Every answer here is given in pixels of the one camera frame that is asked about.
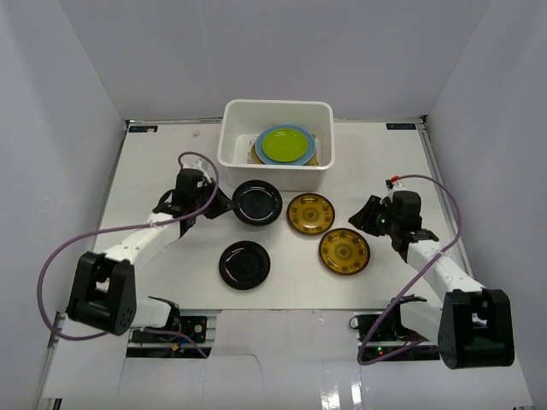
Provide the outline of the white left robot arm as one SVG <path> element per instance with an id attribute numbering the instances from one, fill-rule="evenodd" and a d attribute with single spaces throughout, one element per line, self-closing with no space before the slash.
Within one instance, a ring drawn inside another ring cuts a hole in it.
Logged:
<path id="1" fill-rule="evenodd" d="M 164 248 L 178 241 L 199 215 L 214 219 L 232 209 L 231 200 L 206 172 L 179 171 L 144 226 L 100 254 L 78 261 L 67 315 L 75 322 L 120 336 L 131 328 L 150 327 L 163 341 L 179 335 L 174 304 L 159 297 L 137 298 L 137 276 Z"/>

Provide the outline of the light blue plate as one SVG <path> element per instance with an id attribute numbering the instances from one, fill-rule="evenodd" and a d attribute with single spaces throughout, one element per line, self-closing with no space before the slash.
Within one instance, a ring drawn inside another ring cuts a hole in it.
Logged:
<path id="1" fill-rule="evenodd" d="M 304 166 L 314 156 L 314 136 L 300 126 L 272 126 L 255 142 L 255 152 L 266 165 Z"/>

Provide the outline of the rectangular woven bamboo plate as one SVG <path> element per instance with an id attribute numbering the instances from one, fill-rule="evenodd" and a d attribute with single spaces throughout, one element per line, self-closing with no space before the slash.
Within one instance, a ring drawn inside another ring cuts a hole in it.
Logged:
<path id="1" fill-rule="evenodd" d="M 308 165 L 311 167 L 318 167 L 321 164 L 321 141 L 315 134 L 313 134 L 313 138 L 315 142 L 315 152 L 310 158 Z"/>

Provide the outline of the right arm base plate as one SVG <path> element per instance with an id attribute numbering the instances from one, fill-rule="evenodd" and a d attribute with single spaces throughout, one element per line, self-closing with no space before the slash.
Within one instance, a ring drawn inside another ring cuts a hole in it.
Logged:
<path id="1" fill-rule="evenodd" d="M 369 328 L 379 316 L 379 313 L 365 313 L 354 315 L 350 318 L 348 326 L 357 333 L 358 346 L 361 346 L 362 340 L 367 335 Z M 390 319 L 385 319 L 371 336 L 367 347 L 362 353 L 362 360 L 371 361 L 385 357 L 387 354 L 409 346 L 414 341 L 421 339 L 422 336 L 418 333 L 394 325 Z M 406 350 L 397 356 L 385 359 L 385 361 L 392 362 L 429 360 L 440 360 L 440 355 L 438 347 L 426 339 L 412 349 Z"/>

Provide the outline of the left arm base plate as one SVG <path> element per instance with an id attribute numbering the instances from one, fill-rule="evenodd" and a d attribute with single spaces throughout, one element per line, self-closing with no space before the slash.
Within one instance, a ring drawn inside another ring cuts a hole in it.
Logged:
<path id="1" fill-rule="evenodd" d="M 208 318 L 206 316 L 184 316 L 179 311 L 172 313 L 162 328 L 155 328 L 158 333 L 148 331 L 132 331 L 130 341 L 139 345 L 171 343 L 179 345 L 187 341 L 179 334 L 184 334 L 195 343 L 206 341 Z"/>

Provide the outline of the green plate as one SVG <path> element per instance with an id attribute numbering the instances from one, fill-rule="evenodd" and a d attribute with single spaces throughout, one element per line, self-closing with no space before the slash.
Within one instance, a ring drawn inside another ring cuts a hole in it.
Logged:
<path id="1" fill-rule="evenodd" d="M 277 126 L 266 130 L 258 147 L 269 160 L 280 163 L 299 161 L 309 151 L 312 137 L 295 126 Z"/>

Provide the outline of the yellow patterned plate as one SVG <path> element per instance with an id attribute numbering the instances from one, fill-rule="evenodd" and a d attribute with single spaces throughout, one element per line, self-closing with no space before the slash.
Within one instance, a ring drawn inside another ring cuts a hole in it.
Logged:
<path id="1" fill-rule="evenodd" d="M 320 240 L 319 257 L 331 272 L 341 276 L 353 276 L 362 272 L 371 260 L 367 240 L 348 228 L 328 231 Z"/>
<path id="2" fill-rule="evenodd" d="M 291 228 L 305 236 L 322 235 L 335 221 L 335 209 L 324 196 L 303 193 L 287 206 L 287 220 Z"/>

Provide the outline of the round woven bamboo plate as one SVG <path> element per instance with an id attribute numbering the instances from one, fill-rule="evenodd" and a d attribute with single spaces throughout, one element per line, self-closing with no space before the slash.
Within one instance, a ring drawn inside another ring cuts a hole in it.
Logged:
<path id="1" fill-rule="evenodd" d="M 262 161 L 260 160 L 260 158 L 258 157 L 257 153 L 256 153 L 256 144 L 253 143 L 251 145 L 251 149 L 250 149 L 250 157 L 252 159 L 252 161 L 255 163 L 255 164 L 262 164 Z"/>

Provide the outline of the black plate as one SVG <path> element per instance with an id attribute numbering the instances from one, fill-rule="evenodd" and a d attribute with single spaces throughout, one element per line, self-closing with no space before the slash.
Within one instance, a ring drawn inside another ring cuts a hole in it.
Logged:
<path id="1" fill-rule="evenodd" d="M 267 226 L 279 218 L 283 199 L 272 184 L 252 179 L 235 189 L 232 208 L 236 217 L 246 225 Z"/>
<path id="2" fill-rule="evenodd" d="M 268 277 L 269 253 L 253 241 L 239 241 L 228 246 L 219 259 L 222 280 L 235 290 L 253 290 Z"/>

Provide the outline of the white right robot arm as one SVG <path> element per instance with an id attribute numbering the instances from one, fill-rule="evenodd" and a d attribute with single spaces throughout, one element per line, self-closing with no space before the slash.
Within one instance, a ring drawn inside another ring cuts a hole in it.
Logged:
<path id="1" fill-rule="evenodd" d="M 369 328 L 363 345 L 386 322 L 387 333 L 398 341 L 416 333 L 434 343 L 449 369 L 513 365 L 508 295 L 471 278 L 438 237 L 423 228 L 418 193 L 393 188 L 384 198 L 371 196 L 349 222 L 367 234 L 390 238 L 392 248 L 416 271 Z"/>

